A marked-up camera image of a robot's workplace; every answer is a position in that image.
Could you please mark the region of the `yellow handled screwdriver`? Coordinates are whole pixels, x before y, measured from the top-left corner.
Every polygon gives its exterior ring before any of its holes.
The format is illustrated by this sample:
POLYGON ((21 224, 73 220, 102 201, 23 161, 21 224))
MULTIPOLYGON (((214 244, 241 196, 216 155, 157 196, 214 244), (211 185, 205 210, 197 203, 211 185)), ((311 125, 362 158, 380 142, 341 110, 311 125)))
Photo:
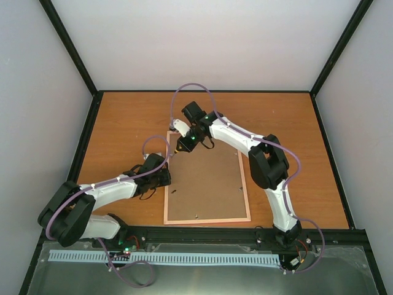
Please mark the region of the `yellow handled screwdriver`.
POLYGON ((171 152, 170 157, 174 157, 176 154, 178 154, 180 152, 181 152, 181 148, 180 147, 176 147, 176 148, 174 148, 174 151, 171 152))

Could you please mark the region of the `pink picture frame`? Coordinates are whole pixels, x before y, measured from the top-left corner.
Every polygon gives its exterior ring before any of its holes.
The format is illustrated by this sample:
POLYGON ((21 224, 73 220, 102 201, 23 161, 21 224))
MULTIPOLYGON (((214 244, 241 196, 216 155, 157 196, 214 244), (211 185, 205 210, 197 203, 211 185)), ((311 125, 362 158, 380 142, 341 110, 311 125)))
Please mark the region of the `pink picture frame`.
POLYGON ((242 155, 216 141, 213 149, 198 145, 191 153, 175 153, 179 134, 167 133, 171 184, 165 188, 165 225, 249 222, 242 155))

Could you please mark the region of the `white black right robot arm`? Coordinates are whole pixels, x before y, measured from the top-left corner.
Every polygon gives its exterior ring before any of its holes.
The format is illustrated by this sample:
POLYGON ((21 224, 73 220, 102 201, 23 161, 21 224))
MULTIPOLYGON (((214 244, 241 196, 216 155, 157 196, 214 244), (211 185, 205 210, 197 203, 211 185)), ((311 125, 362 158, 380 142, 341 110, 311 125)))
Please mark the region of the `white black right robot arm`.
POLYGON ((176 152, 192 152, 207 138, 219 140, 244 154, 249 160, 252 180, 262 188, 268 198, 273 214, 273 229, 277 243, 288 248, 302 231, 300 221, 295 217, 286 181, 289 178, 289 162, 274 135, 255 135, 228 120, 223 114, 212 111, 209 114, 196 102, 182 109, 188 120, 171 118, 171 129, 181 136, 176 143, 176 152))

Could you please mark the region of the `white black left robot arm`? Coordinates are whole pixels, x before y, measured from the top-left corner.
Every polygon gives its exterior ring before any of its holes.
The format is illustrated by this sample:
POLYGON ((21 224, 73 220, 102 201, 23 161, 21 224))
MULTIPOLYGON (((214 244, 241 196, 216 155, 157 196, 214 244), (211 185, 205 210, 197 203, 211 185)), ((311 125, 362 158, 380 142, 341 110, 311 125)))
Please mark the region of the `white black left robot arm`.
POLYGON ((148 191, 171 184, 167 158, 150 154, 142 165, 116 178, 96 184, 78 185, 66 181, 38 216, 38 224, 47 238, 67 247, 85 238, 104 238, 121 247, 128 240, 126 224, 114 214, 94 215, 101 207, 119 200, 143 197, 148 191))

